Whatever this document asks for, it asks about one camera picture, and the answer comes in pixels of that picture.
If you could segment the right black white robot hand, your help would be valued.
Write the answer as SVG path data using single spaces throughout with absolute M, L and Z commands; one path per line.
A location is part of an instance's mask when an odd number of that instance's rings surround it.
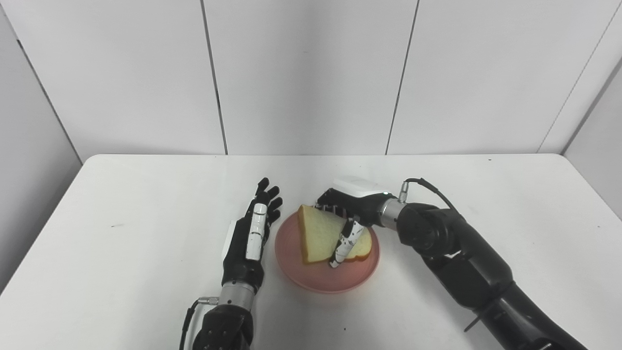
M 382 216 L 389 202 L 397 197 L 375 182 L 357 176 L 336 178 L 315 202 L 315 208 L 345 218 L 336 247 L 328 260 L 339 267 L 355 248 L 365 228 L 382 226 Z

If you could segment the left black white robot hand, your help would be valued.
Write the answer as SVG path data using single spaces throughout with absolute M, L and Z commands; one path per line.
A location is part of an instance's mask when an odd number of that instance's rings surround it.
M 258 182 L 246 213 L 238 219 L 224 259 L 222 284 L 243 283 L 257 293 L 264 279 L 262 257 L 271 226 L 280 216 L 283 204 L 280 188 L 270 186 L 268 178 Z

